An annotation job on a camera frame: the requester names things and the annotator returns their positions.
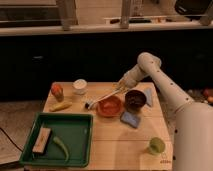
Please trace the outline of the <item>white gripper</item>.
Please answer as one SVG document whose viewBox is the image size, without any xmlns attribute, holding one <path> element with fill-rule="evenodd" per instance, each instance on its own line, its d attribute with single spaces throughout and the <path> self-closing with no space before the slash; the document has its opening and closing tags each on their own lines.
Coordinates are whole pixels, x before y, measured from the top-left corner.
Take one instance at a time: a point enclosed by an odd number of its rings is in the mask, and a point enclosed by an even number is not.
<svg viewBox="0 0 213 171">
<path fill-rule="evenodd" d="M 117 88 L 120 90 L 131 89 L 134 88 L 136 85 L 137 81 L 132 77 L 132 75 L 129 72 L 127 72 L 119 80 Z"/>
</svg>

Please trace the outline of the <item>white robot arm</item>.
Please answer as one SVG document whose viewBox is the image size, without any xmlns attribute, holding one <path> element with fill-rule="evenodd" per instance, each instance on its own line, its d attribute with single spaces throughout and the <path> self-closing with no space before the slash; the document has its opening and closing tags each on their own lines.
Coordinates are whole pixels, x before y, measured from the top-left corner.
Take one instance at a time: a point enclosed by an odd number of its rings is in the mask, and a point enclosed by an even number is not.
<svg viewBox="0 0 213 171">
<path fill-rule="evenodd" d="M 176 114 L 173 171 L 213 171 L 213 106 L 196 102 L 161 69 L 161 59 L 142 52 L 118 82 L 134 88 L 150 77 Z"/>
</svg>

